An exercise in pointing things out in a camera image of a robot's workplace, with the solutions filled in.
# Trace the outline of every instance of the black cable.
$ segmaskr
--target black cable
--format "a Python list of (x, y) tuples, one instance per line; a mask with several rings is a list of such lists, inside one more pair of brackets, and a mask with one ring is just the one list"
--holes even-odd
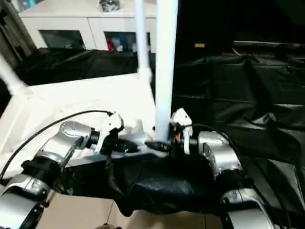
[[(240, 152), (239, 152), (237, 146), (229, 139), (229, 137), (225, 133), (219, 131), (218, 129), (216, 129), (214, 127), (211, 127), (209, 125), (204, 125), (204, 124), (184, 125), (184, 126), (182, 126), (182, 128), (184, 129), (184, 128), (189, 127), (189, 126), (192, 126), (192, 127), (202, 127), (204, 129), (206, 129), (207, 131), (215, 131), (216, 133), (220, 134), (222, 137), (224, 137), (224, 139), (229, 143), (229, 145), (235, 151), (237, 157), (240, 158)], [(261, 173), (263, 174), (264, 178), (266, 179), (266, 175), (264, 174), (264, 171), (262, 171), (262, 169), (260, 168), (258, 163), (257, 162), (255, 163), (255, 161), (254, 161), (254, 164), (258, 167), (258, 169), (261, 171)], [(276, 220), (278, 221), (280, 229), (284, 229), (284, 226), (283, 226), (282, 222), (280, 221), (278, 215), (275, 213), (275, 211), (273, 210), (273, 207), (268, 202), (268, 200), (263, 196), (263, 194), (259, 191), (259, 189), (255, 185), (253, 185), (253, 189), (257, 192), (258, 196), (262, 199), (263, 203), (266, 206), (268, 206), (268, 208), (270, 208), (270, 210), (272, 211), (273, 215), (276, 217)], [(284, 206), (283, 202), (281, 201), (280, 197), (277, 194), (275, 194), (275, 197), (277, 198), (278, 202), (280, 203), (280, 205), (282, 207), (282, 210), (285, 212), (285, 214), (287, 216), (288, 226), (289, 226), (287, 229), (291, 229), (291, 223), (290, 223), (290, 218), (289, 218), (288, 211), (287, 211), (286, 207)]]
[(49, 129), (50, 127), (65, 121), (69, 118), (78, 116), (78, 115), (82, 115), (82, 114), (86, 114), (86, 113), (95, 113), (95, 112), (99, 112), (99, 113), (106, 113), (107, 115), (112, 115), (111, 112), (109, 111), (103, 111), (103, 110), (88, 110), (88, 111), (82, 111), (82, 112), (78, 112), (69, 116), (66, 116), (64, 118), (58, 119), (52, 123), (50, 123), (49, 125), (45, 126), (44, 128), (40, 129), (39, 131), (37, 131), (36, 133), (34, 133), (33, 135), (31, 135), (24, 143), (22, 143), (18, 149), (15, 150), (15, 152), (10, 156), (10, 158), (8, 159), (8, 161), (5, 163), (1, 173), (0, 173), (0, 182), (3, 180), (4, 174), (6, 172), (6, 170), (8, 169), (8, 167), (10, 166), (10, 163), (12, 162), (12, 160), (15, 158), (15, 156), (31, 141), (33, 140), (35, 137), (37, 137), (38, 135), (40, 135), (43, 131)]

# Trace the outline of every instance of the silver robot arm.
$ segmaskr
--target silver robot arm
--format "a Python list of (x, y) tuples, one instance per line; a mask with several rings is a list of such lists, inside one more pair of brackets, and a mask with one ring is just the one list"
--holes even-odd
[[(112, 129), (122, 127), (122, 120), (116, 120), (111, 123)], [(103, 132), (103, 140), (110, 130)], [(90, 147), (91, 139), (97, 144), (99, 137), (99, 132), (89, 126), (73, 121), (63, 123), (34, 158), (22, 164), (23, 172), (12, 178), (0, 194), (0, 229), (36, 228), (52, 185), (75, 149)]]
[(275, 229), (264, 203), (249, 182), (239, 158), (220, 133), (201, 131), (193, 138), (192, 121), (180, 108), (171, 117), (173, 126), (181, 126), (182, 131), (175, 133), (175, 143), (185, 154), (193, 152), (208, 159), (213, 172), (220, 201), (226, 212), (223, 223), (232, 229)]

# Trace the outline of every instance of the wooden floor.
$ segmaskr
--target wooden floor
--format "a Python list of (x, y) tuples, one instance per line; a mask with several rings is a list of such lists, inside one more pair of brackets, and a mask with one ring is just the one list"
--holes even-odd
[(71, 197), (56, 194), (42, 216), (37, 229), (95, 229), (109, 218), (109, 223), (122, 229), (221, 229), (213, 215), (180, 212), (155, 216), (135, 211), (124, 217), (115, 202), (109, 199)]

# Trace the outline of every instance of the white bar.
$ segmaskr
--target white bar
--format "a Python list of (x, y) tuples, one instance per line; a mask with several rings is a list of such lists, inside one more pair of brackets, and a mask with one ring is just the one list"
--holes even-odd
[(26, 85), (17, 77), (15, 72), (0, 54), (0, 78), (6, 84), (11, 95), (19, 94), (26, 89)]
[(168, 140), (178, 0), (157, 0), (156, 140)]
[(145, 26), (145, 8), (144, 0), (135, 0), (136, 25), (137, 25), (137, 49), (138, 49), (138, 73), (140, 79), (152, 80), (152, 71), (148, 61), (147, 34)]

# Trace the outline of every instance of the black plastic sheet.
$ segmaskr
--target black plastic sheet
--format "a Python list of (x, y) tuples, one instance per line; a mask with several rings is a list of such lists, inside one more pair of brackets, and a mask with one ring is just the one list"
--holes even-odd
[[(154, 72), (154, 55), (151, 67)], [(133, 54), (40, 50), (16, 72), (26, 83), (40, 84), (136, 70)], [(285, 222), (285, 215), (270, 185), (288, 208), (293, 226), (303, 227), (299, 222), (305, 217), (304, 60), (228, 55), (176, 64), (172, 111), (180, 107), (194, 123), (224, 131), (239, 147), (245, 170), (281, 220)], [(270, 185), (250, 158), (257, 160)], [(56, 189), (67, 195), (113, 198), (125, 215), (135, 209), (219, 214), (208, 165), (192, 157), (146, 156), (70, 167)]]

